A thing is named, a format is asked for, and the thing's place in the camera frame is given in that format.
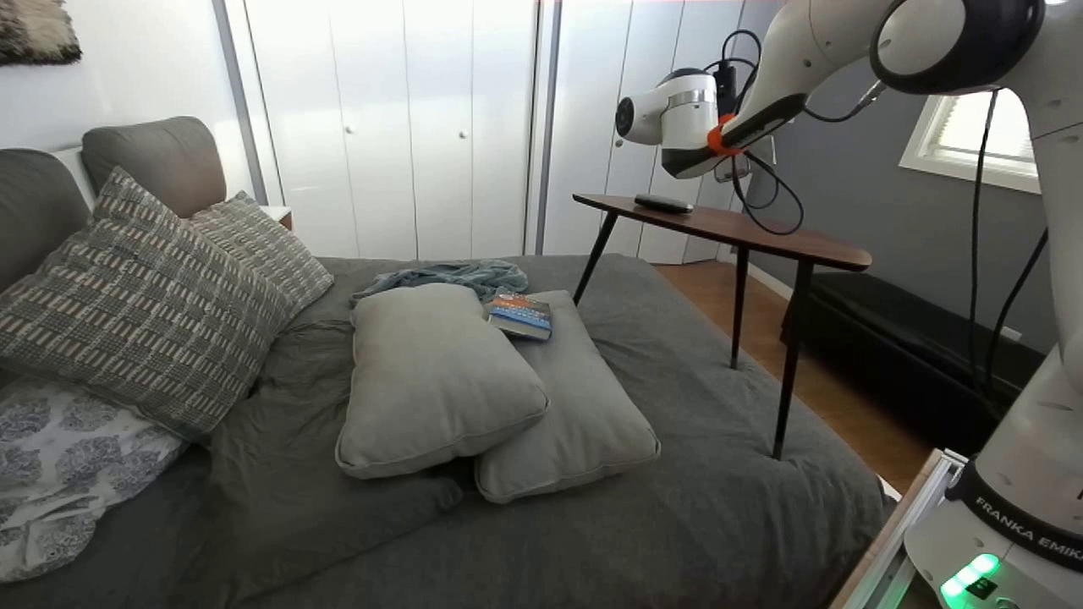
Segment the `white robotic arm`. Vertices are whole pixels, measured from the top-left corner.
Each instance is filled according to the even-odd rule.
[[[782,130],[861,57],[899,92],[1023,97],[1062,338],[908,552],[944,607],[1083,607],[1083,0],[789,0],[723,148]]]

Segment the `plaid cushion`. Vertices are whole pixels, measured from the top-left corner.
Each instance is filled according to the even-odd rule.
[[[276,227],[248,193],[195,212],[193,225],[212,246],[272,281],[288,298],[290,315],[335,283],[301,239]]]
[[[208,436],[258,378],[290,305],[114,172],[92,227],[0,294],[0,361]]]

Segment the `white pillow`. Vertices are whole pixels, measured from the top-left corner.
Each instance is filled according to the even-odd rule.
[[[552,338],[519,341],[519,352],[548,387],[548,412],[478,460],[478,491],[494,503],[583,488],[650,463],[664,450],[595,352],[571,298],[548,292],[530,301],[548,301]]]
[[[157,481],[179,441],[89,392],[0,387],[0,582],[73,562],[96,522]]]
[[[473,456],[544,412],[540,378],[459,283],[361,298],[352,324],[355,372],[335,450],[352,479]]]

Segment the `gray pillow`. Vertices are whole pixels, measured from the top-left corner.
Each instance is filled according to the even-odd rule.
[[[272,281],[288,298],[290,315],[335,283],[301,239],[274,225],[248,193],[195,212],[193,225],[212,246]]]
[[[548,412],[539,427],[478,460],[478,491],[494,503],[614,479],[658,460],[664,450],[595,352],[571,298],[544,292],[530,301],[548,301],[552,338],[519,341],[519,352],[548,387]]]
[[[179,450],[157,422],[78,389],[0,387],[0,585],[73,562],[98,517]]]
[[[544,412],[544,387],[459,283],[399,288],[352,312],[340,466],[395,479],[484,454]]]
[[[0,292],[0,361],[208,436],[258,378],[288,301],[125,172],[92,227]]]

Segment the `wall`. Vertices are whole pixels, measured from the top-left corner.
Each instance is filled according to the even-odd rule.
[[[811,110],[838,114],[872,82],[865,66],[853,66],[825,82]],[[969,312],[969,229],[971,183],[899,171],[904,147],[923,97],[888,92],[872,110],[847,124],[800,119],[780,133],[780,172],[804,199],[804,227],[872,252],[877,279]],[[990,324],[1003,298],[1023,271],[1046,227],[1038,198],[985,188],[980,193],[980,294],[977,321]],[[785,262],[757,262],[767,276],[792,281]],[[1010,324],[1032,349],[1057,341],[1046,262],[1019,294]]]
[[[212,0],[67,0],[83,57],[0,69],[0,148],[73,147],[92,124],[203,119],[227,190],[252,190]]]

